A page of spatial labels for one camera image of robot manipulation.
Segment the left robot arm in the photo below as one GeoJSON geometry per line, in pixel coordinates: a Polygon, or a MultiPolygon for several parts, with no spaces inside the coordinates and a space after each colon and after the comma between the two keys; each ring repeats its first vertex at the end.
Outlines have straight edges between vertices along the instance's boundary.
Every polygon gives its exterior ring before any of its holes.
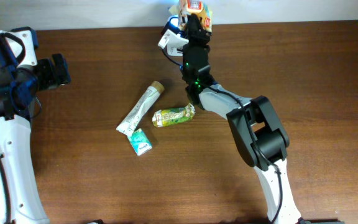
{"type": "Polygon", "coordinates": [[[38,59],[36,31],[0,30],[0,223],[49,223],[30,154],[36,94],[71,82],[62,54],[38,59]]]}

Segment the yellow snack bag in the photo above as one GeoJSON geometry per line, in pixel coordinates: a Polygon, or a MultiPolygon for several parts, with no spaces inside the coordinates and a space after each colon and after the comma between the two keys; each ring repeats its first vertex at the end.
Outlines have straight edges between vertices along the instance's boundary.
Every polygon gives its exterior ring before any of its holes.
{"type": "Polygon", "coordinates": [[[179,0],[172,5],[168,11],[171,15],[177,16],[176,26],[179,30],[185,30],[186,23],[192,14],[195,14],[204,30],[212,33],[213,11],[206,3],[199,0],[179,0]]]}

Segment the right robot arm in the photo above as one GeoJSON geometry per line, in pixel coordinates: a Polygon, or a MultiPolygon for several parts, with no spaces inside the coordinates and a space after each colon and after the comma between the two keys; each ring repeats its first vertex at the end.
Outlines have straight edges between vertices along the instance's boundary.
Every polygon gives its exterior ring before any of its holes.
{"type": "Polygon", "coordinates": [[[244,98],[225,90],[210,74],[210,36],[195,14],[184,28],[182,79],[190,101],[228,121],[242,160],[259,178],[270,223],[302,223],[287,174],[289,137],[265,96],[244,98]]]}

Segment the green drink carton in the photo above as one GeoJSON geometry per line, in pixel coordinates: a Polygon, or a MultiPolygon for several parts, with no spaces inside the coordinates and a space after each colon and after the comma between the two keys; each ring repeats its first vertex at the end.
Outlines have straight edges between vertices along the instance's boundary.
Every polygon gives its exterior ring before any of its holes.
{"type": "Polygon", "coordinates": [[[152,123],[158,128],[167,127],[190,121],[195,114],[195,107],[189,103],[182,108],[170,108],[156,111],[152,117],[152,123]]]}

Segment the white tube with wooden cap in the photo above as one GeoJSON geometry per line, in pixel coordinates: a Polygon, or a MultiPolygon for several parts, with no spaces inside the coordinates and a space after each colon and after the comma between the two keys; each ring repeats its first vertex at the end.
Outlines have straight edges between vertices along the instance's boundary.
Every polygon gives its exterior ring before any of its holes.
{"type": "Polygon", "coordinates": [[[122,134],[125,134],[126,136],[132,136],[143,116],[158,100],[164,90],[165,88],[160,82],[153,81],[143,93],[133,109],[131,109],[129,114],[118,125],[116,130],[122,134]]]}

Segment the teal tissue pack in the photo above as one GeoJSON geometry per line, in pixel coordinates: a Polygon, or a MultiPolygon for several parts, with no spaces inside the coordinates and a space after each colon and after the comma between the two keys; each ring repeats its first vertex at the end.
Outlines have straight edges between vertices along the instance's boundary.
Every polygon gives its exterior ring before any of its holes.
{"type": "Polygon", "coordinates": [[[151,142],[141,128],[134,131],[133,134],[128,137],[128,140],[137,156],[141,156],[152,149],[151,142]]]}

